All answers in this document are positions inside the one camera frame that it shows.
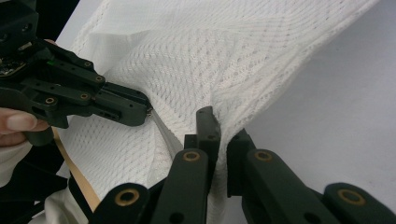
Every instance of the screw hole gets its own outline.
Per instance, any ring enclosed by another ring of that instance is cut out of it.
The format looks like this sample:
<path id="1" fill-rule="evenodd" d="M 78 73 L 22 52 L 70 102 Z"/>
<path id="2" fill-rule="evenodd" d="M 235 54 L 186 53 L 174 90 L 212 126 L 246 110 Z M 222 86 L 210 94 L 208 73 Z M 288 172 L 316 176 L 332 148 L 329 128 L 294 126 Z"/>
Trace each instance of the screw hole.
<path id="1" fill-rule="evenodd" d="M 179 224 L 182 223 L 184 220 L 184 216 L 181 213 L 173 213 L 170 217 L 169 217 L 169 221 L 173 224 Z"/>
<path id="2" fill-rule="evenodd" d="M 81 99 L 83 99 L 83 100 L 85 100 L 85 99 L 87 99 L 88 98 L 88 94 L 87 93 L 82 93 L 79 97 L 81 98 Z"/>
<path id="3" fill-rule="evenodd" d="M 115 198 L 115 203 L 119 206 L 128 206 L 139 199 L 139 191 L 136 189 L 124 189 Z"/>
<path id="4" fill-rule="evenodd" d="M 185 161 L 198 161 L 200 159 L 200 155 L 198 152 L 195 151 L 190 151 L 190 152 L 186 152 L 183 155 L 183 160 Z"/>
<path id="5" fill-rule="evenodd" d="M 254 153 L 254 157 L 256 157 L 256 159 L 259 161 L 271 161 L 273 158 L 270 153 L 265 151 L 258 151 Z"/>
<path id="6" fill-rule="evenodd" d="M 55 99 L 54 98 L 50 97 L 50 98 L 46 99 L 46 104 L 51 105 L 53 103 L 55 103 Z"/>

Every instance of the finger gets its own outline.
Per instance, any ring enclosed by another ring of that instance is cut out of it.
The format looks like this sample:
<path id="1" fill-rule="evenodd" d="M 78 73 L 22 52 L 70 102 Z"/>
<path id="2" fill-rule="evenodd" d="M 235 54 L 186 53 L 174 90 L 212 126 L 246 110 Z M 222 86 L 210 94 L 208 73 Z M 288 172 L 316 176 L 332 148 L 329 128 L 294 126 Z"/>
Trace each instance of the finger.
<path id="1" fill-rule="evenodd" d="M 26 141 L 23 133 L 0 134 L 0 147 L 13 147 Z"/>
<path id="2" fill-rule="evenodd" d="M 20 110 L 0 108 L 0 133 L 15 133 L 33 130 L 37 125 L 35 116 Z"/>
<path id="3" fill-rule="evenodd" d="M 29 132 L 41 132 L 41 131 L 48 129 L 48 127 L 49 127 L 49 124 L 46 121 L 39 119 L 37 121 L 37 125 Z"/>

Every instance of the brass insert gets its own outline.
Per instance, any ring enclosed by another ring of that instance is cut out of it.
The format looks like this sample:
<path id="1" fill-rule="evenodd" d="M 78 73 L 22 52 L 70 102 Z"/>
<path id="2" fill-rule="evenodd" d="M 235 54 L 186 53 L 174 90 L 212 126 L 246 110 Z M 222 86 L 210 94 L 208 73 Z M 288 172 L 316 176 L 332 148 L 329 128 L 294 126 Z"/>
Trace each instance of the brass insert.
<path id="1" fill-rule="evenodd" d="M 366 204 L 366 200 L 355 190 L 351 189 L 339 189 L 337 191 L 338 197 L 340 197 L 344 202 L 362 206 Z"/>
<path id="2" fill-rule="evenodd" d="M 83 100 L 86 100 L 90 95 L 87 93 L 82 93 L 79 97 Z"/>
<path id="3" fill-rule="evenodd" d="M 114 202 L 123 207 L 135 203 L 138 199 L 139 191 L 136 189 L 124 189 L 116 195 Z"/>
<path id="4" fill-rule="evenodd" d="M 273 158 L 270 153 L 264 151 L 258 151 L 254 153 L 254 157 L 256 157 L 256 159 L 259 161 L 271 161 Z"/>
<path id="5" fill-rule="evenodd" d="M 51 105 L 51 104 L 53 104 L 53 103 L 55 103 L 55 99 L 54 99 L 54 98 L 50 97 L 50 98 L 47 98 L 47 99 L 46 99 L 46 104 L 47 104 L 47 105 Z"/>
<path id="6" fill-rule="evenodd" d="M 186 152 L 183 155 L 183 160 L 185 161 L 198 161 L 201 158 L 201 155 L 198 152 L 190 151 Z"/>

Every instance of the white surface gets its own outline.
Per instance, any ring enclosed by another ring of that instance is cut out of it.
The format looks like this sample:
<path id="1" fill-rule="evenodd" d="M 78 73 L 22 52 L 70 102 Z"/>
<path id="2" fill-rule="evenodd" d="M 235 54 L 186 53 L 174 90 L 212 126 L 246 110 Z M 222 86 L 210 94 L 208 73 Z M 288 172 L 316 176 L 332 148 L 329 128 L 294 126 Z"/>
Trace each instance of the white surface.
<path id="1" fill-rule="evenodd" d="M 97 4 L 98 1 L 80 2 L 71 19 L 76 23 L 69 22 L 58 39 L 61 47 L 67 48 L 70 45 L 74 39 L 72 30 L 78 29 L 90 17 Z M 375 41 L 375 38 L 384 36 L 380 28 L 388 30 L 392 24 L 391 18 L 383 20 L 383 17 L 392 16 L 390 8 L 395 8 L 394 4 L 388 1 L 380 5 L 384 4 L 386 6 L 382 9 L 377 6 L 369 12 L 371 17 L 364 16 L 369 19 L 358 21 L 360 26 L 353 25 L 315 56 L 278 102 L 247 127 L 258 147 L 277 152 L 309 187 L 319 191 L 327 183 L 338 181 L 356 184 L 364 189 L 367 189 L 365 186 L 370 187 L 370 181 L 374 181 L 371 184 L 376 186 L 373 190 L 384 190 L 384 193 L 392 193 L 391 190 L 395 189 L 392 171 L 396 169 L 390 162 L 395 159 L 395 154 L 392 154 L 392 147 L 395 146 L 392 137 L 395 125 L 394 122 L 391 123 L 393 119 L 390 119 L 394 114 L 390 99 L 394 99 L 395 91 L 391 88 L 392 82 L 388 81 L 393 76 L 390 73 L 383 75 L 386 66 L 376 60 L 379 52 L 383 53 L 383 47 L 391 53 L 392 44 L 395 46 L 392 42 L 394 37 L 387 38 L 388 44 L 384 45 Z M 378 26 L 376 22 L 379 21 L 385 26 Z M 391 54 L 385 55 L 387 58 L 392 57 Z M 345 155 L 352 155 L 353 158 L 346 160 Z M 371 193 L 378 198 L 382 194 L 381 201 L 394 204 L 394 200 L 384 197 L 384 193 Z M 241 211 L 231 211 L 229 214 L 233 216 L 226 217 L 224 223 L 244 222 Z"/>

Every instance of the textured fabric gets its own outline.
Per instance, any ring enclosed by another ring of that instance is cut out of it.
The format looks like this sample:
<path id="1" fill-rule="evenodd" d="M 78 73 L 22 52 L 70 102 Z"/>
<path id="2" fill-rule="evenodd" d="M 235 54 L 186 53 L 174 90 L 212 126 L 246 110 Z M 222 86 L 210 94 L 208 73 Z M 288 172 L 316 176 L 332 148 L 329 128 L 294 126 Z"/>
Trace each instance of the textured fabric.
<path id="1" fill-rule="evenodd" d="M 212 105 L 221 146 L 208 222 L 219 223 L 229 140 L 285 90 L 297 70 L 376 0 L 105 0 L 73 51 L 107 80 L 145 93 L 183 144 L 195 111 Z M 61 133 L 99 197 L 124 182 L 164 178 L 172 156 L 153 118 L 126 127 L 74 117 Z"/>

